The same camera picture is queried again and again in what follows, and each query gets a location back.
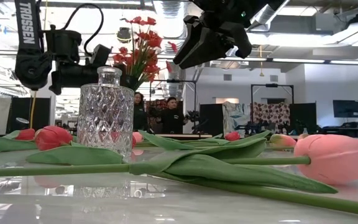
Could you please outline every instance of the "table surface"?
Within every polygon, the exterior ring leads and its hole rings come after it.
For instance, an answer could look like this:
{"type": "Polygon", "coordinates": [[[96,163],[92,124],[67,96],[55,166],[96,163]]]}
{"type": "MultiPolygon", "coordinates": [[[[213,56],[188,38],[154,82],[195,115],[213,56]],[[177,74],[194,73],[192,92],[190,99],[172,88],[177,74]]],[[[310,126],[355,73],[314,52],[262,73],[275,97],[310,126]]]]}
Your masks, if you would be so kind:
{"type": "MultiPolygon", "coordinates": [[[[5,152],[2,158],[14,156],[5,152]]],[[[147,160],[157,152],[144,152],[147,160]]],[[[265,152],[262,156],[290,156],[290,152],[265,152]]],[[[276,166],[300,174],[295,166],[276,166]]],[[[358,215],[234,194],[221,190],[130,174],[82,174],[48,177],[0,178],[18,183],[3,193],[0,186],[0,223],[357,223],[358,215]],[[59,189],[46,189],[63,185],[59,189]]],[[[358,181],[339,186],[328,197],[358,201],[358,181]]]]}

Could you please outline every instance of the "floral patterned panel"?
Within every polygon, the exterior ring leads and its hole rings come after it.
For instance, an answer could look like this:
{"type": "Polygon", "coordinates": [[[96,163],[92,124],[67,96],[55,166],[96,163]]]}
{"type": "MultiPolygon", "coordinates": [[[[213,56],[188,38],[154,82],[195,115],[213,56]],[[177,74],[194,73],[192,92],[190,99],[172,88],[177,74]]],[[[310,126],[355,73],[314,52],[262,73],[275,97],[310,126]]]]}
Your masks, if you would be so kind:
{"type": "Polygon", "coordinates": [[[265,104],[254,103],[254,122],[262,119],[268,123],[290,123],[290,105],[286,103],[265,104]]]}
{"type": "Polygon", "coordinates": [[[246,125],[250,121],[249,105],[224,102],[222,109],[224,134],[238,131],[240,136],[245,135],[245,130],[236,130],[236,127],[238,125],[246,125]]]}

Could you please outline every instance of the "monitor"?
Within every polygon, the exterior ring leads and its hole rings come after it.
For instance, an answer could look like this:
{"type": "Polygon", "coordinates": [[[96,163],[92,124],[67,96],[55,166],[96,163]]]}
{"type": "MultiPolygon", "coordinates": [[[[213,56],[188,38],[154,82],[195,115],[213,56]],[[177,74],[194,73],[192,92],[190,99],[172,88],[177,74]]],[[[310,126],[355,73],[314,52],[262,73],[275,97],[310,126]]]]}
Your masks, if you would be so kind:
{"type": "Polygon", "coordinates": [[[358,118],[358,100],[334,100],[335,118],[358,118]]]}

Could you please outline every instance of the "glass vase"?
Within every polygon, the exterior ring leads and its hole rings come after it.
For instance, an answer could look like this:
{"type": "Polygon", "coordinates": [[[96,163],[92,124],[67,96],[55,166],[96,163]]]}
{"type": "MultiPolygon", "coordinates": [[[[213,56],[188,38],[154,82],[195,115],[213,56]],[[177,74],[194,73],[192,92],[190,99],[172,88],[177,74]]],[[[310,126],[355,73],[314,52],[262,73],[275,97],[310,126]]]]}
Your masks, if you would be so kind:
{"type": "Polygon", "coordinates": [[[132,152],[134,91],[120,86],[121,70],[99,67],[99,82],[81,87],[78,143],[110,149],[128,161],[132,152]]]}

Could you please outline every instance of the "white wall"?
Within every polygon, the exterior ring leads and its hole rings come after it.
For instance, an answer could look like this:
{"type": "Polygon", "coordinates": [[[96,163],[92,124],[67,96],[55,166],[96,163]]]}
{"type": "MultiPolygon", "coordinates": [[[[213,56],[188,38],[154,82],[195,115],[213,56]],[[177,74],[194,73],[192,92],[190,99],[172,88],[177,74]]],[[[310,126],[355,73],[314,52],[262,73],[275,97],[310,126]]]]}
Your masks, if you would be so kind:
{"type": "Polygon", "coordinates": [[[358,100],[358,65],[300,65],[286,74],[296,103],[317,106],[317,124],[338,126],[358,119],[334,118],[333,100],[358,100]]]}
{"type": "Polygon", "coordinates": [[[304,103],[305,94],[305,65],[299,65],[285,74],[287,85],[294,86],[295,103],[304,103]]]}
{"type": "MultiPolygon", "coordinates": [[[[238,98],[240,103],[251,102],[251,84],[271,83],[270,75],[278,75],[278,84],[285,84],[285,74],[279,69],[263,69],[264,77],[260,76],[260,69],[204,68],[197,82],[198,104],[215,103],[214,98],[238,98]],[[231,74],[232,81],[223,81],[224,74],[231,74]]],[[[187,79],[193,76],[194,70],[187,70],[187,79]]],[[[254,102],[261,102],[266,98],[286,98],[291,102],[291,96],[283,88],[261,87],[254,94],[254,102]]]]}

